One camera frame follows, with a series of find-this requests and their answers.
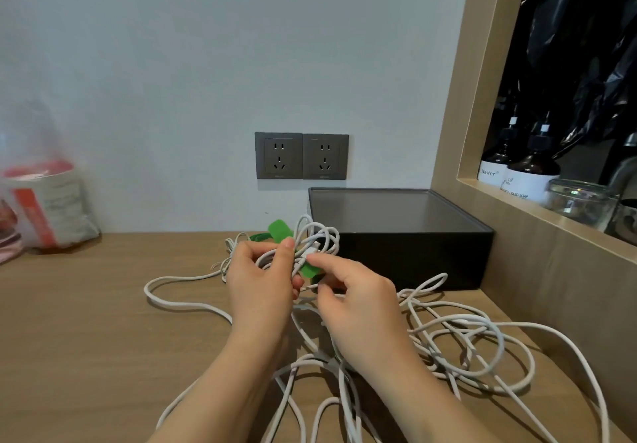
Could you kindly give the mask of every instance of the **black box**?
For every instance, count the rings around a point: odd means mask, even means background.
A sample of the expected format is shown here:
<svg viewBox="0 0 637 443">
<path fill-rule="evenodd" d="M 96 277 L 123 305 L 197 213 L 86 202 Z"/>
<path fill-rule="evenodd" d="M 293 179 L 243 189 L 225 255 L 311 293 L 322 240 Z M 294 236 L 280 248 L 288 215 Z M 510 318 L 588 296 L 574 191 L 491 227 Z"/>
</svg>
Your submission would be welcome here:
<svg viewBox="0 0 637 443">
<path fill-rule="evenodd" d="M 432 190 L 310 188 L 312 218 L 341 234 L 339 256 L 416 288 L 447 272 L 445 290 L 477 289 L 494 232 Z"/>
</svg>

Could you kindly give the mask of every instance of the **gray outlet plate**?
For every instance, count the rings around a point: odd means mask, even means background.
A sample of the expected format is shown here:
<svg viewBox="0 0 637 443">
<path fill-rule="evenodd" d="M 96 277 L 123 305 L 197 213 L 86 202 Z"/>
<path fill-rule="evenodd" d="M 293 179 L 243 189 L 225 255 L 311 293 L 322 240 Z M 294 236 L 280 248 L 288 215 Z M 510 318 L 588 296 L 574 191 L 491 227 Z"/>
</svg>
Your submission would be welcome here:
<svg viewBox="0 0 637 443">
<path fill-rule="evenodd" d="M 254 133 L 257 178 L 302 178 L 301 133 Z"/>
<path fill-rule="evenodd" d="M 304 134 L 303 178 L 345 180 L 349 144 L 348 134 Z"/>
</svg>

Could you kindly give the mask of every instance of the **hand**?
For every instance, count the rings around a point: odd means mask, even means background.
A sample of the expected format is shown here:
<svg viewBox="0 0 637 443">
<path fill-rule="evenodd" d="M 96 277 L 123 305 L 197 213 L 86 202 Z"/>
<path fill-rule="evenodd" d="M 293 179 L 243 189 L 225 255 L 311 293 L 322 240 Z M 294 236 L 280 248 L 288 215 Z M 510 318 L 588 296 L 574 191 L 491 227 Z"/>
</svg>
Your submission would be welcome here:
<svg viewBox="0 0 637 443">
<path fill-rule="evenodd" d="M 262 254 L 276 249 L 269 270 L 255 265 Z M 292 301 L 303 285 L 300 275 L 291 280 L 294 239 L 281 244 L 241 242 L 235 248 L 227 285 L 235 338 L 251 343 L 278 343 L 292 311 Z"/>
<path fill-rule="evenodd" d="M 391 280 L 361 263 L 335 255 L 308 254 L 327 275 L 318 285 L 318 310 L 338 349 L 372 386 L 406 364 L 422 365 L 407 335 Z M 344 298 L 333 287 L 345 286 Z"/>
</svg>

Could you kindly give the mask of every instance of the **green velcro cable tie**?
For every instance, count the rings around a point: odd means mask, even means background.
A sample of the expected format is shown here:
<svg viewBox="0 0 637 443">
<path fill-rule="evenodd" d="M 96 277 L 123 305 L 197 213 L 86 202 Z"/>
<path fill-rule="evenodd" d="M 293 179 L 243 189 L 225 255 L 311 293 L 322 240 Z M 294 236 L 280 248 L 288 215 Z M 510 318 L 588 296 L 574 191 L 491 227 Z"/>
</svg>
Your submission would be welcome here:
<svg viewBox="0 0 637 443">
<path fill-rule="evenodd" d="M 268 240 L 272 238 L 272 235 L 270 235 L 268 232 L 265 233 L 255 233 L 254 235 L 250 236 L 250 239 L 253 242 L 263 242 L 264 240 Z"/>
<path fill-rule="evenodd" d="M 273 221 L 267 229 L 277 244 L 280 244 L 284 238 L 294 236 L 294 232 L 283 220 Z M 301 267 L 300 272 L 311 280 L 315 275 L 320 274 L 322 269 L 314 267 L 314 265 L 310 265 L 309 263 L 305 263 Z"/>
</svg>

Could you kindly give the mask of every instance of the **white cable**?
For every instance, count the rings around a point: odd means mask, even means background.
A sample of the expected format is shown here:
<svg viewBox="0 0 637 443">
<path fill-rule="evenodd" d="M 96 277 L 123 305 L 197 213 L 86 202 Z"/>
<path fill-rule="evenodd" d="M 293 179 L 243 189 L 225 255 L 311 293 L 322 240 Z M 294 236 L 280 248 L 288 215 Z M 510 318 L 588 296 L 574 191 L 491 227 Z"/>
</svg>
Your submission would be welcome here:
<svg viewBox="0 0 637 443">
<path fill-rule="evenodd" d="M 232 317 L 225 311 L 218 309 L 212 305 L 200 302 L 170 302 L 164 300 L 155 294 L 152 293 L 155 288 L 160 285 L 168 284 L 171 282 L 181 282 L 185 280 L 202 280 L 203 278 L 215 277 L 217 275 L 221 275 L 221 279 L 226 281 L 226 274 L 230 262 L 232 261 L 232 256 L 235 251 L 237 244 L 240 241 L 241 237 L 248 237 L 245 233 L 238 234 L 235 239 L 226 238 L 226 248 L 228 250 L 229 256 L 223 262 L 218 262 L 211 267 L 212 272 L 207 275 L 202 275 L 200 277 L 159 277 L 151 280 L 149 283 L 144 286 L 144 294 L 155 304 L 160 307 L 164 307 L 167 309 L 171 309 L 173 307 L 189 307 L 196 309 L 204 309 L 219 314 L 223 318 L 225 318 L 228 322 L 232 324 Z M 303 267 L 306 262 L 306 257 L 308 253 L 321 251 L 324 253 L 336 254 L 339 249 L 339 239 L 340 235 L 336 228 L 324 226 L 321 223 L 315 222 L 309 215 L 303 215 L 298 223 L 296 224 L 296 229 L 294 230 L 294 239 L 296 241 L 296 249 L 294 253 L 294 267 L 292 269 L 292 276 L 298 273 L 298 271 Z M 271 264 L 275 255 L 275 250 L 269 251 L 262 256 L 259 257 L 256 264 L 267 270 Z M 460 304 L 456 302 L 445 302 L 445 301 L 435 301 L 435 302 L 422 302 L 418 299 L 418 297 L 425 296 L 427 294 L 431 294 L 437 288 L 442 286 L 447 279 L 446 273 L 441 273 L 435 277 L 426 280 L 416 289 L 403 289 L 398 294 L 397 297 L 400 301 L 400 305 L 403 308 L 407 308 L 414 320 L 417 323 L 413 329 L 410 329 L 409 335 L 410 339 L 413 341 L 414 346 L 418 352 L 426 356 L 431 364 L 428 365 L 428 369 L 432 371 L 432 373 L 439 379 L 446 379 L 449 381 L 449 384 L 454 392 L 454 395 L 460 399 L 460 391 L 458 389 L 457 381 L 462 381 L 463 383 L 477 388 L 481 391 L 487 391 L 496 394 L 506 394 L 511 397 L 521 409 L 529 416 L 529 418 L 536 424 L 539 431 L 542 432 L 544 437 L 550 443 L 557 443 L 556 439 L 551 435 L 551 433 L 544 427 L 544 425 L 537 419 L 537 417 L 531 412 L 531 410 L 522 402 L 522 400 L 517 396 L 517 393 L 521 392 L 525 388 L 527 388 L 536 372 L 536 363 L 535 359 L 529 348 L 524 345 L 519 339 L 504 334 L 501 330 L 501 326 L 516 326 L 516 327 L 530 327 L 548 331 L 560 339 L 562 339 L 565 343 L 569 345 L 569 347 L 573 350 L 577 358 L 580 360 L 582 367 L 584 367 L 584 371 L 591 381 L 591 385 L 593 387 L 593 391 L 595 393 L 595 397 L 597 399 L 597 404 L 600 412 L 600 426 L 601 426 L 601 443 L 609 443 L 609 420 L 608 420 L 608 409 L 606 407 L 606 401 L 604 400 L 604 396 L 602 394 L 600 385 L 591 370 L 591 367 L 587 363 L 586 359 L 582 352 L 577 348 L 577 346 L 564 334 L 553 329 L 552 327 L 544 326 L 536 323 L 524 323 L 524 322 L 494 322 L 491 321 L 489 316 L 483 312 L 482 310 L 475 309 L 469 305 Z M 301 289 L 301 292 L 313 289 L 317 286 L 317 284 L 311 286 L 305 286 Z M 281 388 L 283 393 L 283 398 L 281 399 L 281 403 L 278 406 L 275 415 L 270 424 L 270 428 L 267 434 L 265 443 L 272 443 L 275 438 L 276 431 L 278 430 L 278 426 L 283 417 L 283 413 L 285 412 L 285 407 L 290 405 L 292 409 L 292 413 L 294 414 L 297 422 L 299 424 L 299 431 L 301 433 L 301 443 L 306 442 L 306 426 L 301 411 L 299 410 L 298 405 L 292 398 L 292 389 L 294 387 L 294 380 L 296 378 L 298 368 L 304 366 L 318 366 L 326 369 L 328 372 L 334 375 L 338 381 L 339 385 L 339 397 L 330 397 L 325 399 L 318 407 L 317 413 L 314 418 L 314 423 L 312 425 L 312 432 L 310 434 L 310 443 L 316 443 L 317 435 L 319 432 L 319 424 L 320 419 L 325 411 L 325 409 L 332 405 L 338 404 L 343 408 L 343 414 L 345 417 L 345 428 L 347 432 L 348 441 L 351 443 L 362 443 L 362 423 L 365 423 L 368 430 L 370 431 L 372 438 L 376 443 L 381 443 L 380 438 L 378 437 L 378 433 L 375 428 L 372 426 L 369 418 L 362 412 L 360 406 L 360 399 L 358 395 L 358 391 L 354 384 L 354 380 L 350 375 L 349 371 L 353 368 L 347 364 L 347 361 L 343 358 L 342 354 L 338 350 L 334 340 L 332 339 L 332 349 L 334 351 L 334 357 L 328 356 L 324 353 L 320 348 L 317 347 L 316 343 L 307 335 L 305 330 L 301 327 L 296 315 L 296 310 L 310 310 L 320 317 L 320 312 L 313 305 L 308 304 L 307 302 L 311 302 L 315 299 L 315 296 L 300 296 L 299 301 L 294 304 L 292 307 L 291 318 L 298 330 L 299 334 L 303 338 L 303 341 L 307 345 L 310 350 L 309 354 L 306 354 L 299 359 L 297 359 L 292 364 L 288 366 L 282 367 L 277 370 L 272 379 L 276 381 L 276 383 Z M 453 307 L 455 309 L 462 309 L 467 312 L 453 314 L 451 316 L 441 316 L 436 311 L 435 308 L 448 306 Z M 416 307 L 420 307 L 429 312 L 434 319 L 432 321 L 423 323 L 420 320 L 420 316 Z M 427 329 L 434 325 L 442 325 L 442 329 L 438 329 L 435 331 L 427 332 Z M 455 366 L 450 361 L 448 361 L 438 349 L 438 346 L 435 343 L 435 339 L 439 336 L 445 334 L 453 334 L 456 336 L 458 341 L 461 341 L 464 345 L 464 357 L 460 363 L 460 366 Z M 488 336 L 489 338 L 494 338 L 496 344 L 498 346 L 496 350 L 495 356 L 491 359 L 491 361 L 484 360 L 480 353 L 474 346 L 474 340 L 476 337 Z M 520 346 L 528 360 L 528 372 L 524 375 L 524 377 L 513 384 L 505 383 L 500 376 L 496 373 L 496 368 L 498 366 L 498 362 L 502 359 L 505 351 L 505 342 L 511 342 Z M 476 358 L 478 362 L 482 365 L 481 369 L 471 370 L 471 360 Z M 285 373 L 289 372 L 287 383 L 283 383 L 281 376 Z M 484 383 L 479 378 L 485 374 L 492 374 L 495 381 L 498 383 L 497 386 L 490 386 L 487 383 Z M 157 428 L 161 426 L 165 418 L 171 413 L 171 411 L 179 404 L 179 402 L 186 396 L 187 392 L 196 384 L 197 381 L 192 383 L 184 392 L 182 392 L 163 412 L 161 417 L 157 422 Z"/>
</svg>

